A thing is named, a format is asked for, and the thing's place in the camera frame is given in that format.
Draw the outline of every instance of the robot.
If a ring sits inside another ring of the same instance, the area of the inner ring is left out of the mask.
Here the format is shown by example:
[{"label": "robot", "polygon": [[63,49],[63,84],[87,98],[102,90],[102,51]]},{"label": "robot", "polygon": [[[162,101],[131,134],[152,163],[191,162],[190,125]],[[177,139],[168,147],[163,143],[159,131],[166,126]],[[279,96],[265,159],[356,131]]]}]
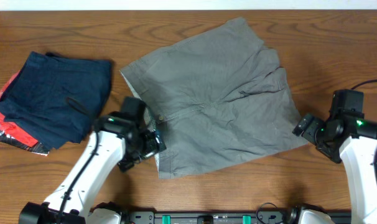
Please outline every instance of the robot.
[{"label": "robot", "polygon": [[[365,120],[363,97],[360,91],[337,90],[333,93],[330,116],[326,121],[307,114],[292,132],[314,144],[331,161],[343,162],[352,210],[351,216],[346,216],[340,223],[377,224],[377,123]],[[129,216],[113,203],[103,203],[93,212],[90,208],[115,165],[124,172],[165,150],[157,130],[141,128],[145,109],[143,101],[126,98],[119,112],[97,119],[89,143],[69,175],[41,205],[27,203],[21,211],[19,223],[140,224],[137,219],[140,215]],[[184,216],[152,213],[147,217],[153,224],[170,224],[171,217],[181,223],[198,224],[334,223],[333,215],[306,204],[298,205],[290,212]]]}]

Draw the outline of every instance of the gray cloth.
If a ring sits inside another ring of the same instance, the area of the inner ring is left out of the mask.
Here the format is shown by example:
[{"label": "gray cloth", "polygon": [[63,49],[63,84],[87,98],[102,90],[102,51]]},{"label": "gray cloth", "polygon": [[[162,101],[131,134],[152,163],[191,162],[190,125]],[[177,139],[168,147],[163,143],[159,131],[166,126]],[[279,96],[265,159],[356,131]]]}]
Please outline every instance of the gray cloth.
[{"label": "gray cloth", "polygon": [[277,52],[243,18],[121,69],[157,118],[159,178],[202,174],[306,144]]}]

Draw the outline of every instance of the folded dark blue fabric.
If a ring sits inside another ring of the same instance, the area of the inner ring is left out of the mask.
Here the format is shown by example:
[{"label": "folded dark blue fabric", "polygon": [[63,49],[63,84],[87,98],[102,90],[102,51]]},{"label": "folded dark blue fabric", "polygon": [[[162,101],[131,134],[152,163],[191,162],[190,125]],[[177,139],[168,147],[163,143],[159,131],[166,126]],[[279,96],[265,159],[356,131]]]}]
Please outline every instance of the folded dark blue fabric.
[{"label": "folded dark blue fabric", "polygon": [[111,91],[111,62],[69,59],[31,52],[19,75],[0,99],[5,121],[15,122],[47,148],[79,143],[91,118],[73,109],[73,98],[98,115]]}]

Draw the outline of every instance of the white background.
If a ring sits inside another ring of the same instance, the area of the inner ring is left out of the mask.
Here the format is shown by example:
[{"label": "white background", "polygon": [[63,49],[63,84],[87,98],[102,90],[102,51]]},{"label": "white background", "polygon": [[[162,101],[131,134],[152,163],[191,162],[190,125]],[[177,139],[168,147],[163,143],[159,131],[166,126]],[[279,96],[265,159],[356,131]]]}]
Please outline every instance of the white background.
[{"label": "white background", "polygon": [[377,9],[377,0],[0,0],[0,11],[226,9]]}]

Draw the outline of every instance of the wooden surface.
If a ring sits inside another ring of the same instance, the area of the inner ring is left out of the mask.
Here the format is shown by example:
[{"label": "wooden surface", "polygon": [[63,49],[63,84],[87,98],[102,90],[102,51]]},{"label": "wooden surface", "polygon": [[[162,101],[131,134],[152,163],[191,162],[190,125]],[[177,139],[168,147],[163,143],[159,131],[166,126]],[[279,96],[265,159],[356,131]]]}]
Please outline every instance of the wooden surface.
[{"label": "wooden surface", "polygon": [[[113,90],[103,113],[131,95],[118,70],[141,56],[243,16],[279,52],[298,110],[325,118],[332,91],[377,78],[377,11],[0,12],[0,88],[29,52],[114,62]],[[377,121],[377,84],[365,92],[366,118]],[[48,157],[0,143],[0,223],[16,223],[28,202],[41,203],[82,153],[68,143]],[[343,165],[304,146],[181,179],[159,180],[154,160],[127,174],[115,168],[95,204],[114,201],[158,211],[255,210],[263,202],[348,209]]]}]

